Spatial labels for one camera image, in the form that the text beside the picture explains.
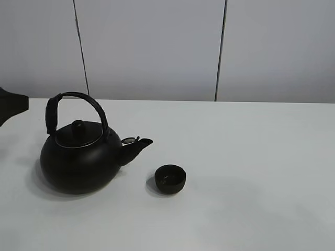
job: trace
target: teapot handle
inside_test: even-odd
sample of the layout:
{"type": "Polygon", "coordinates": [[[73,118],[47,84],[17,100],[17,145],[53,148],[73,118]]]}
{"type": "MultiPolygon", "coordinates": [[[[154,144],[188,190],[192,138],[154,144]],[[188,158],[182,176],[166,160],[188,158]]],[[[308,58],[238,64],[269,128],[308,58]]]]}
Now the teapot handle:
{"type": "Polygon", "coordinates": [[[58,102],[64,97],[64,96],[70,96],[70,97],[77,97],[86,100],[88,103],[90,103],[94,109],[98,112],[99,117],[101,119],[101,124],[103,127],[103,136],[105,139],[108,138],[109,130],[108,130],[108,123],[107,118],[105,115],[104,110],[99,105],[99,103],[92,97],[90,97],[87,94],[84,93],[77,93],[77,92],[68,92],[68,93],[60,93],[57,96],[50,98],[47,107],[46,107],[46,126],[47,126],[47,134],[54,136],[56,133],[56,128],[58,124],[58,102]]]}

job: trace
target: kettle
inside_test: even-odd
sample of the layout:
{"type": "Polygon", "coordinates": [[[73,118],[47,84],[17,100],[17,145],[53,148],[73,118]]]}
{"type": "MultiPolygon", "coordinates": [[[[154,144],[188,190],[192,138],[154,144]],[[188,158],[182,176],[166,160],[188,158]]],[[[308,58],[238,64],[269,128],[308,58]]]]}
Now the kettle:
{"type": "Polygon", "coordinates": [[[46,106],[46,127],[50,136],[40,155],[42,173],[57,190],[69,194],[89,193],[102,188],[122,166],[153,143],[139,137],[121,141],[108,127],[99,103],[84,93],[67,92],[50,98],[46,106]],[[57,130],[58,102],[64,96],[86,100],[99,114],[101,123],[75,120],[57,130]]]}

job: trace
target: panel seam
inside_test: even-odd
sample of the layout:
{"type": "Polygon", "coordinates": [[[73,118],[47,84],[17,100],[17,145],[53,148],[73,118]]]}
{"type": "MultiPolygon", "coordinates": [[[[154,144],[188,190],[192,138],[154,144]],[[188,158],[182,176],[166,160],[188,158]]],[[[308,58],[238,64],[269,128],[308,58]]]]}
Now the panel seam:
{"type": "Polygon", "coordinates": [[[225,27],[226,27],[227,5],[228,5],[228,0],[225,0],[224,17],[222,19],[222,31],[221,31],[221,40],[220,40],[218,71],[217,71],[217,74],[216,74],[216,85],[215,85],[214,101],[217,101],[217,99],[218,99],[218,89],[219,89],[219,81],[220,81],[220,69],[221,69],[221,60],[222,60],[222,49],[223,49],[223,44],[224,44],[225,27]]]}
{"type": "Polygon", "coordinates": [[[79,22],[78,22],[78,16],[77,16],[77,10],[75,7],[75,0],[72,0],[73,2],[73,9],[74,9],[74,16],[75,16],[75,25],[77,27],[77,34],[79,38],[79,45],[80,45],[80,53],[82,56],[82,63],[83,63],[83,68],[84,68],[84,74],[85,74],[85,82],[86,82],[86,89],[87,89],[87,94],[90,95],[90,88],[88,86],[88,81],[87,81],[87,73],[86,73],[86,66],[85,66],[85,60],[84,60],[84,52],[83,52],[83,46],[82,46],[82,39],[80,36],[80,31],[79,31],[79,22]]]}

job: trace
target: lid knob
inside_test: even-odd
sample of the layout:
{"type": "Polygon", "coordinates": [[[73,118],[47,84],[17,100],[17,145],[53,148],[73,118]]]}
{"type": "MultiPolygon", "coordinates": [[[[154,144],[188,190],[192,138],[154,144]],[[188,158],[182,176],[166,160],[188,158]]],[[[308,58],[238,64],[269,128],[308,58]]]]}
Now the lid knob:
{"type": "Polygon", "coordinates": [[[75,120],[71,124],[73,137],[76,139],[82,138],[86,133],[85,122],[82,120],[75,120]]]}

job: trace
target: white table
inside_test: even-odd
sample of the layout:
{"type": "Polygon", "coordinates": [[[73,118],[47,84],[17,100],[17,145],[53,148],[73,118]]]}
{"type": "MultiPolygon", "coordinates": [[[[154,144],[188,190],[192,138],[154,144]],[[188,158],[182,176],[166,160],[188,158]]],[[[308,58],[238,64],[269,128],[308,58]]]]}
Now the white table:
{"type": "MultiPolygon", "coordinates": [[[[335,250],[335,105],[100,100],[121,138],[154,143],[76,197],[36,173],[46,102],[0,128],[1,251],[335,250]],[[150,181],[164,164],[187,172],[170,197],[150,181]]],[[[98,116],[62,100],[60,125],[75,119],[98,116]]]]}

